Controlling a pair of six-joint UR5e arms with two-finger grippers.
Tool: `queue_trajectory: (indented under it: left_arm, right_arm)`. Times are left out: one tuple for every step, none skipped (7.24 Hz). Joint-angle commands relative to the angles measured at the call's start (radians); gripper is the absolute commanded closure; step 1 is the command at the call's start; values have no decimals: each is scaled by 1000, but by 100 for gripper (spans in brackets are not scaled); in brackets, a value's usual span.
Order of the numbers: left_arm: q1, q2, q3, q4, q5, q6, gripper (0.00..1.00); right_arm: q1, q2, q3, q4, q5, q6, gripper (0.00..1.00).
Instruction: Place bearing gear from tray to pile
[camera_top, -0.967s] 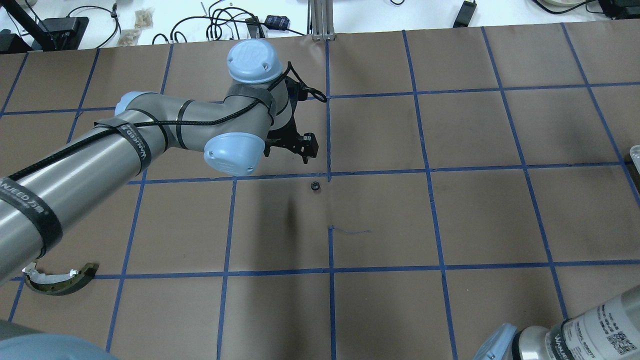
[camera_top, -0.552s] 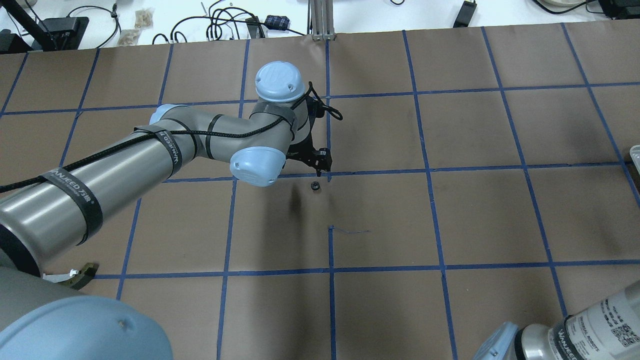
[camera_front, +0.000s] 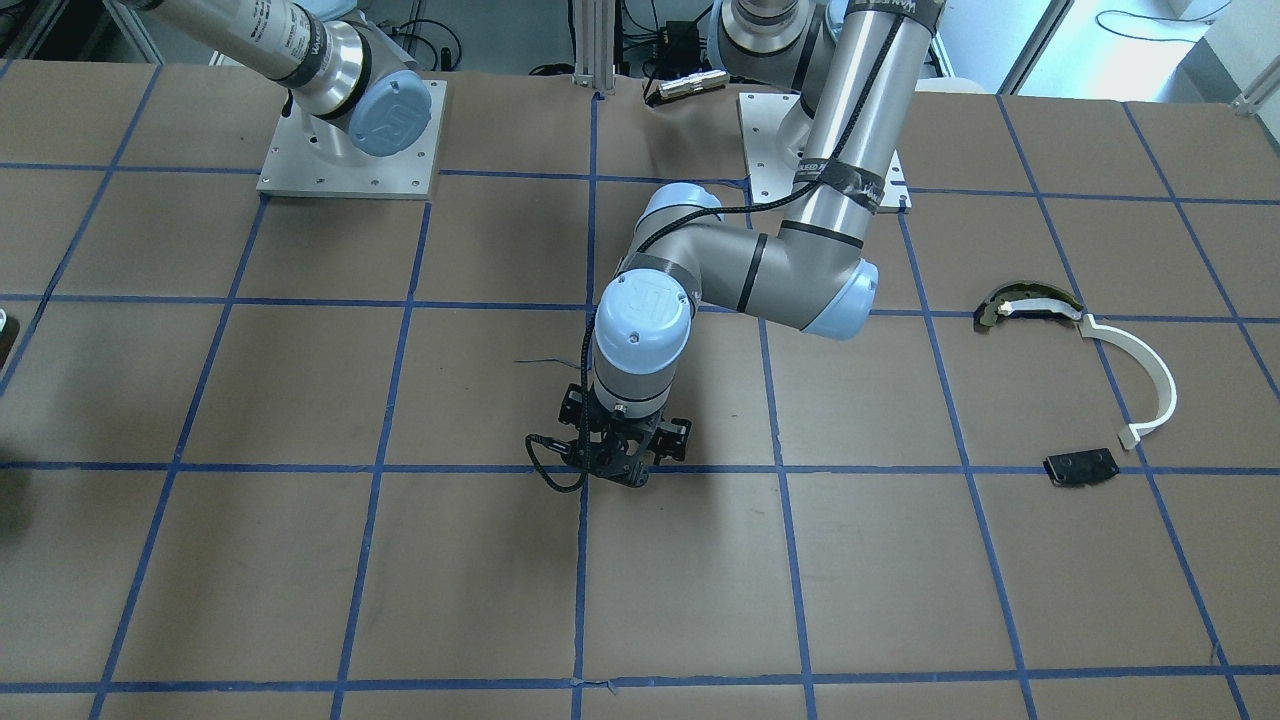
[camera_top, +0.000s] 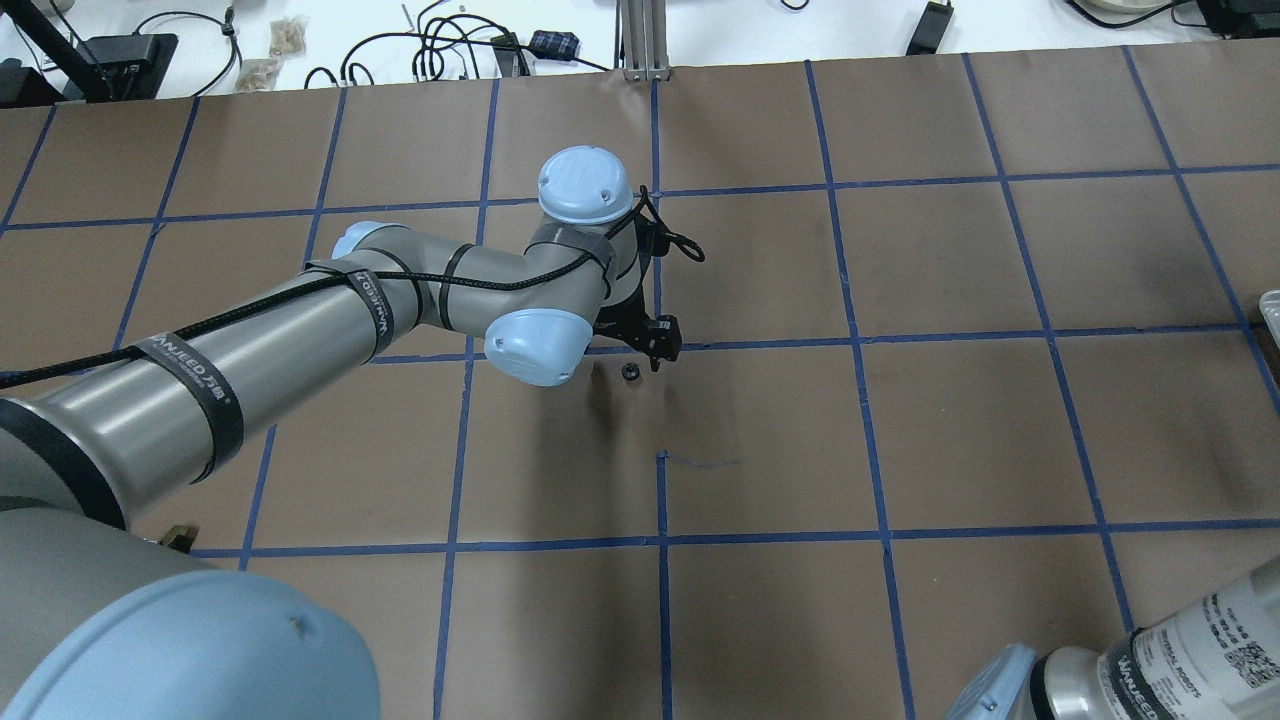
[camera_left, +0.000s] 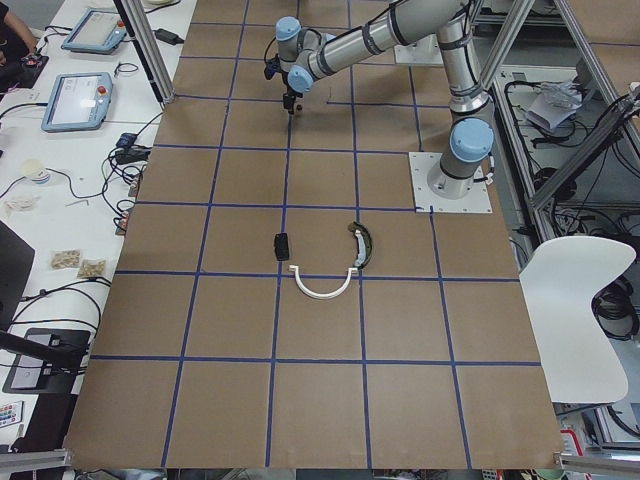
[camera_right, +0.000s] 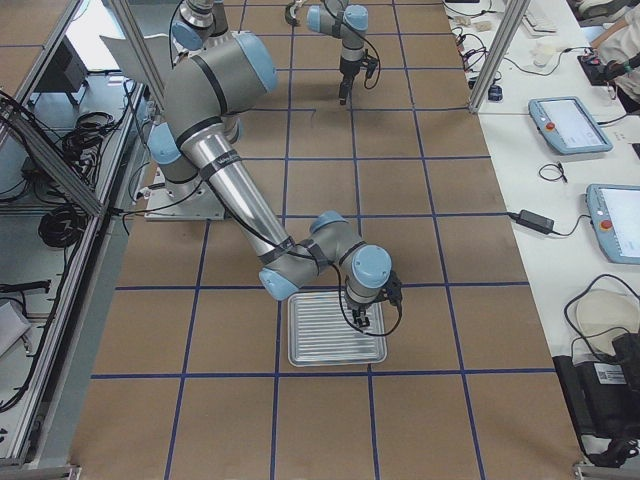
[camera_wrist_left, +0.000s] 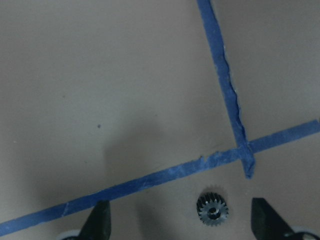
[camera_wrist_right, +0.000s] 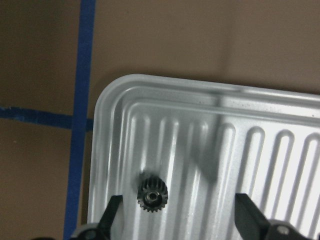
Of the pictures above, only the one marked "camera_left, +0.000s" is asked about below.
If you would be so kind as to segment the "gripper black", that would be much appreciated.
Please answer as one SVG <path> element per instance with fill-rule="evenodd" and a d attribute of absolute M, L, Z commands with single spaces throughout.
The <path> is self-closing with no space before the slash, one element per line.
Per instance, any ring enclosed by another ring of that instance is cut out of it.
<path fill-rule="evenodd" d="M 289 115 L 293 115 L 295 113 L 295 98 L 302 98 L 303 94 L 300 92 L 296 92 L 294 90 L 289 89 L 283 95 L 283 107 L 288 112 Z"/>

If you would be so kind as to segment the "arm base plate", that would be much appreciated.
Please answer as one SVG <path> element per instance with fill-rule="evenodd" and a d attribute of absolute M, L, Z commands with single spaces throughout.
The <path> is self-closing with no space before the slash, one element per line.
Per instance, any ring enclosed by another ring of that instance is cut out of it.
<path fill-rule="evenodd" d="M 395 62 L 405 66 L 442 67 L 443 59 L 435 34 L 426 36 L 408 46 L 395 45 Z"/>
<path fill-rule="evenodd" d="M 409 152 L 415 211 L 418 213 L 491 214 L 481 166 L 472 178 L 457 180 L 441 170 L 439 152 Z"/>

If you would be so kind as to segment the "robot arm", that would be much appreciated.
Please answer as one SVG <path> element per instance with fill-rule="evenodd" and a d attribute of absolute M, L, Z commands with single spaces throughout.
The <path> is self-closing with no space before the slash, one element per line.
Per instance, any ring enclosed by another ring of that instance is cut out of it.
<path fill-rule="evenodd" d="M 387 51 L 399 65 L 442 67 L 452 125 L 447 149 L 429 171 L 428 186 L 441 198 L 459 200 L 478 183 L 476 171 L 495 141 L 493 101 L 473 45 L 472 11 L 469 1 L 394 1 L 338 36 L 285 16 L 276 22 L 277 52 L 264 59 L 264 76 L 281 76 L 283 107 L 292 113 L 316 81 Z"/>

